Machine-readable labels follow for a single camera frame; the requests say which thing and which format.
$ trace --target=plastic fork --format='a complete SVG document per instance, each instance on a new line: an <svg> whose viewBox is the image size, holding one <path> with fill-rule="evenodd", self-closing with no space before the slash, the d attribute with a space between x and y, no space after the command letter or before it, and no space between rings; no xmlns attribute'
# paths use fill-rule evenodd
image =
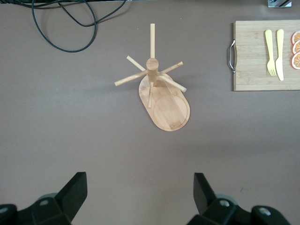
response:
<svg viewBox="0 0 300 225"><path fill-rule="evenodd" d="M271 76L276 76L276 67L273 57L273 36L271 30L266 30L266 42L269 52L269 62L267 64L268 72L271 74Z"/></svg>

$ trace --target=bamboo board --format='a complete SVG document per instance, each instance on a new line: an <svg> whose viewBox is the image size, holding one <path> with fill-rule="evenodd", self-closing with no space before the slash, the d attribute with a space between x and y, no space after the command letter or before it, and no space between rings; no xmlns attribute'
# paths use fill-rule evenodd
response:
<svg viewBox="0 0 300 225"><path fill-rule="evenodd" d="M274 60L278 57L276 32L283 29L283 72L284 80L270 76L267 70L269 60L264 32L270 29L273 34ZM300 30L300 20L278 21L236 21L233 38L236 43L234 90L300 90L300 70L291 66L293 57L291 37Z"/></svg>
<svg viewBox="0 0 300 225"><path fill-rule="evenodd" d="M139 95L154 124L165 131L182 128L190 116L190 107L182 92L158 76L153 87L151 108L148 108L149 89L148 76L145 76L139 86Z"/></svg>

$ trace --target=wooden drying rack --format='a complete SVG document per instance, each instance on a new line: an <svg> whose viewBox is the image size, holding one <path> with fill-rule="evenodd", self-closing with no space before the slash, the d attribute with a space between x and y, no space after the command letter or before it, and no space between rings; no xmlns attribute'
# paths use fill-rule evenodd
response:
<svg viewBox="0 0 300 225"><path fill-rule="evenodd" d="M155 24L150 25L150 59L146 68L127 56L127 59L141 72L115 82L116 86L145 76L139 87L140 98L153 122L162 130L174 131L182 128L190 116L190 108L182 92L187 89L173 81L166 73L182 66L179 62L167 69L158 71L158 60L155 58Z"/></svg>

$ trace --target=oval wooden base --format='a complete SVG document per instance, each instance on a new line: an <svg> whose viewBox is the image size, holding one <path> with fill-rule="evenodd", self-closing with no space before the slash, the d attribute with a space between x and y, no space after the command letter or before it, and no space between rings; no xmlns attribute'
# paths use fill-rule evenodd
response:
<svg viewBox="0 0 300 225"><path fill-rule="evenodd" d="M149 89L148 76L145 76L140 83L139 94L155 125L165 131L182 128L190 116L189 104L182 92L158 76L153 88L151 108L148 108Z"/></svg>

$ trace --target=metal handle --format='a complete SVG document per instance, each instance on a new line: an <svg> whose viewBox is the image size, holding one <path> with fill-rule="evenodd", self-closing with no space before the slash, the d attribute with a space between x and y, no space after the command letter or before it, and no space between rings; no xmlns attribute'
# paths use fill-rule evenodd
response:
<svg viewBox="0 0 300 225"><path fill-rule="evenodd" d="M292 0L268 0L269 8L288 8L292 6Z"/></svg>
<svg viewBox="0 0 300 225"><path fill-rule="evenodd" d="M234 44L235 44L235 39L233 40L233 42L232 42L232 44L231 44L231 46L230 46L230 48L229 48L229 50L228 50L228 64L229 64L229 66L230 66L232 72L235 74L235 68L234 68L234 66L231 64L231 49L233 48Z"/></svg>

